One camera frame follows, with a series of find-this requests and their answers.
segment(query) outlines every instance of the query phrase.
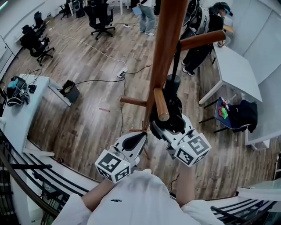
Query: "chair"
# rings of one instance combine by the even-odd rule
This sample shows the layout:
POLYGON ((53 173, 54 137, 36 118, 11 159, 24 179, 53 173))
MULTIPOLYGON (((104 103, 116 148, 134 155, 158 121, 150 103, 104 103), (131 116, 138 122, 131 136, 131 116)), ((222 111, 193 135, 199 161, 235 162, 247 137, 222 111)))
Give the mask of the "chair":
POLYGON ((44 20, 42 19, 42 13, 37 11, 34 14, 34 20, 35 20, 35 26, 33 27, 33 29, 34 30, 37 29, 37 31, 40 31, 41 33, 43 33, 46 28, 46 24, 45 24, 44 20))
POLYGON ((63 13, 62 18, 64 18, 65 16, 68 17, 69 14, 71 14, 70 8, 69 8, 69 3, 71 1, 70 0, 66 0, 66 3, 64 5, 61 5, 60 8, 61 10, 59 11, 59 13, 63 13))
POLYGON ((45 56, 53 57, 52 55, 49 55, 48 52, 54 50, 54 48, 46 50, 50 41, 49 38, 45 37, 40 40, 33 30, 29 30, 20 41, 21 45, 30 51, 30 55, 37 58, 40 66, 42 66, 41 62, 45 56))
POLYGON ((113 21, 113 8, 109 9, 111 11, 110 15, 107 15, 107 9, 108 9, 107 3, 101 3, 101 4, 96 4, 95 6, 84 7, 84 11, 89 17, 90 27, 93 27, 95 29, 95 31, 91 32, 91 35, 94 35, 94 33, 98 32, 98 35, 96 36, 96 40, 98 40, 98 37, 102 33, 107 33, 111 37, 113 37, 113 34, 108 32, 108 30, 109 29, 115 30, 115 27, 105 27, 107 25, 112 26, 112 24, 110 23, 113 21))
POLYGON ((75 11, 76 18, 80 18, 85 15, 83 10, 83 0, 75 0, 72 2, 73 11, 75 11))
POLYGON ((224 102, 225 102, 225 100, 222 97, 219 97, 216 101, 206 105, 204 107, 205 109, 207 107, 209 107, 209 106, 211 106, 211 105, 216 103, 215 115, 210 117, 210 118, 208 118, 208 119, 202 120, 199 123, 204 123, 204 122, 207 122, 209 120, 216 119, 217 121, 221 122, 225 126, 222 129, 214 131, 214 133, 217 133, 217 132, 220 132, 220 131, 224 131, 224 130, 227 130, 227 129, 231 129, 234 133, 236 133, 236 132, 239 132, 239 131, 245 131, 248 128, 248 126, 251 126, 251 123, 241 125, 241 123, 239 123, 238 121, 235 121, 235 120, 233 120, 231 118, 231 114, 230 113, 228 113, 228 117, 226 119, 224 119, 221 116, 219 116, 218 108, 221 107, 224 102))

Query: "black pants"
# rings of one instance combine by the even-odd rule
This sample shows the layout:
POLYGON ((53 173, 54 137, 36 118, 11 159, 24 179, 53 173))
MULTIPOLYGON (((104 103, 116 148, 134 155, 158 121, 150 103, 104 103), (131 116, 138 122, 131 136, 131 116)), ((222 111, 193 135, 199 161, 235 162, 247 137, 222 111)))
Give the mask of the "black pants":
POLYGON ((212 48, 212 45, 203 45, 189 49, 183 60, 183 62, 187 65, 185 69, 189 72, 193 72, 193 70, 195 70, 205 60, 212 48))

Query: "black cable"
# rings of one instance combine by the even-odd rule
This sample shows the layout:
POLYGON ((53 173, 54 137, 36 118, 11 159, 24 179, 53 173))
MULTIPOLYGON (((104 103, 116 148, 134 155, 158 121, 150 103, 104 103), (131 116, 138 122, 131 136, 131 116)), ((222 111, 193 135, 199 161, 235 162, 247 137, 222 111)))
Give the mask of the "black cable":
POLYGON ((145 69, 145 68, 147 68, 147 67, 151 67, 152 66, 152 64, 151 65, 146 65, 144 68, 142 68, 142 69, 140 69, 139 71, 136 71, 136 72, 134 72, 134 73, 126 73, 126 74, 135 74, 135 73, 138 73, 138 72, 140 72, 140 71, 142 71, 143 69, 145 69))
MULTIPOLYGON (((123 75, 124 78, 124 97, 126 96, 126 79, 125 79, 125 75, 123 75)), ((122 118, 122 124, 121 124, 121 130, 120 130, 120 137, 122 135, 122 131, 123 131, 123 126, 124 126, 124 118, 123 118, 123 111, 122 111, 122 102, 120 102, 120 110, 121 110, 121 118, 122 118)))
POLYGON ((121 82, 121 81, 123 81, 123 80, 125 80, 125 78, 124 78, 124 79, 122 79, 122 80, 85 80, 85 81, 78 82, 78 83, 76 83, 75 85, 80 84, 80 83, 90 82, 90 81, 101 81, 101 82, 121 82))
MULTIPOLYGON (((123 77, 122 80, 85 80, 85 81, 78 82, 75 85, 80 84, 80 83, 90 82, 90 81, 101 81, 101 82, 121 82, 121 81, 124 81, 124 96, 126 96, 126 79, 125 79, 125 75, 123 75, 122 77, 123 77)), ((123 118, 123 111, 122 111, 122 103, 121 102, 120 102, 120 111, 121 111, 121 118, 122 118, 122 124, 121 124, 121 130, 120 130, 120 136, 121 136, 122 131, 123 131, 123 126, 124 126, 124 118, 123 118)))
POLYGON ((171 182, 170 193, 172 193, 172 184, 179 178, 180 174, 177 175, 177 178, 171 182))

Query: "hand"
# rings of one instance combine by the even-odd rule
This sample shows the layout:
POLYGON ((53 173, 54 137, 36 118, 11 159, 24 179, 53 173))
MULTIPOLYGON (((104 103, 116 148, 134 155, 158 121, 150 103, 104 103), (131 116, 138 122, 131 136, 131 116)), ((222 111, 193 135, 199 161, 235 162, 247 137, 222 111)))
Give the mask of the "hand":
POLYGON ((218 41, 218 47, 222 47, 224 45, 223 41, 218 41))

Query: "desk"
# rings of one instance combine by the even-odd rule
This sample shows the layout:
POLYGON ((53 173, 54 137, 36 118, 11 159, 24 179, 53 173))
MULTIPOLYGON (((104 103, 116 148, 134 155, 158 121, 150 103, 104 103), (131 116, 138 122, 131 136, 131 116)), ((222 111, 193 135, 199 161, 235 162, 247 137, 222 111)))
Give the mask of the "desk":
MULTIPOLYGON (((35 75, 29 75, 27 78, 26 75, 23 77, 26 79, 26 83, 32 83, 34 81, 35 75)), ((34 117, 34 114, 40 104, 40 101, 43 97, 43 94, 47 88, 51 89, 63 102, 68 106, 71 105, 69 100, 57 90, 61 88, 57 83, 52 81, 49 77, 40 76, 34 82, 36 85, 36 90, 34 94, 30 95, 30 102, 27 105, 14 105, 12 107, 5 106, 2 119, 6 122, 5 124, 0 123, 0 128, 8 138, 10 143, 13 145, 15 150, 18 153, 28 152, 28 148, 25 148, 28 144, 27 134, 34 117)), ((41 155, 50 155, 52 152, 42 152, 41 155)))
POLYGON ((214 52, 220 80, 199 101, 199 104, 206 102, 224 84, 262 102, 259 86, 248 60, 226 46, 220 48, 214 45, 214 52))
POLYGON ((223 26, 223 30, 226 30, 226 31, 228 31, 230 33, 234 33, 233 28, 231 26, 228 26, 228 25, 224 25, 223 26))

